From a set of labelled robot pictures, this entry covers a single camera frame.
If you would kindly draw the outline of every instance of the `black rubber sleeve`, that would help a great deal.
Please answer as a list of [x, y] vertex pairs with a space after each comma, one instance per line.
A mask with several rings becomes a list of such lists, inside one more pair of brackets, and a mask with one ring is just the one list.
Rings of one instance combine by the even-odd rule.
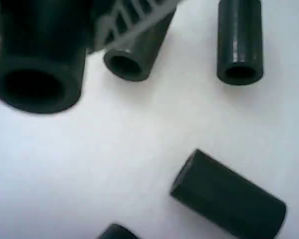
[[171, 195], [240, 239], [273, 239], [284, 202], [200, 150], [187, 160]]
[[107, 68], [127, 81], [146, 80], [164, 42], [175, 11], [134, 40], [108, 51], [104, 56]]
[[139, 239], [128, 229], [118, 225], [110, 225], [97, 239]]
[[0, 1], [0, 99], [52, 114], [81, 96], [89, 0]]
[[218, 14], [218, 78], [230, 85], [257, 82], [264, 74], [260, 0], [221, 0]]

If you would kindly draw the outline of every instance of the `tube end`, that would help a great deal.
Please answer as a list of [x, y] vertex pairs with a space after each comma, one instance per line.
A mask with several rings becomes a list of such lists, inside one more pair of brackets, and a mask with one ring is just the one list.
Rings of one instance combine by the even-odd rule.
[[245, 63], [233, 63], [223, 68], [219, 67], [217, 76], [228, 85], [245, 86], [261, 80], [264, 76], [264, 69]]
[[33, 57], [0, 60], [0, 100], [20, 111], [64, 111], [79, 101], [81, 88], [82, 80], [59, 63]]
[[104, 55], [104, 62], [114, 75], [126, 81], [141, 82], [150, 76], [144, 66], [125, 51], [110, 50]]

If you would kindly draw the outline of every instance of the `gray ribbed plastic piece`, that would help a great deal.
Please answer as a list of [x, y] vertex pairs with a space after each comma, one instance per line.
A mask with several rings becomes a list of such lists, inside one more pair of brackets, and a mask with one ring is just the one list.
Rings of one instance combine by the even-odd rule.
[[91, 51], [117, 47], [163, 19], [181, 0], [117, 0], [94, 21]]

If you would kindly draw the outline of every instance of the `white background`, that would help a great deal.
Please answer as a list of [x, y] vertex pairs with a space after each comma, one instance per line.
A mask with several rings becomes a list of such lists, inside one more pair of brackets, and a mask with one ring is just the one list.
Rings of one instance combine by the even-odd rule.
[[195, 148], [289, 207], [299, 239], [299, 0], [263, 2], [266, 76], [216, 77], [217, 1], [178, 9], [151, 78], [87, 62], [83, 98], [49, 117], [0, 103], [0, 239], [94, 239], [119, 222], [143, 239], [231, 239], [168, 196]]

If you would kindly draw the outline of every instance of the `tube hole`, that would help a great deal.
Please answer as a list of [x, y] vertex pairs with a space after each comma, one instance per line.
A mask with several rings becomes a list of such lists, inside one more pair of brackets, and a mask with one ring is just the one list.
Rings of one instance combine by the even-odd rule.
[[256, 75], [256, 71], [250, 67], [235, 66], [227, 69], [225, 74], [230, 79], [250, 79]]
[[52, 105], [63, 96], [64, 90], [54, 77], [35, 70], [14, 71], [3, 80], [2, 93], [12, 104], [27, 107]]
[[125, 56], [114, 56], [110, 60], [112, 70], [122, 77], [137, 77], [142, 69], [135, 61]]

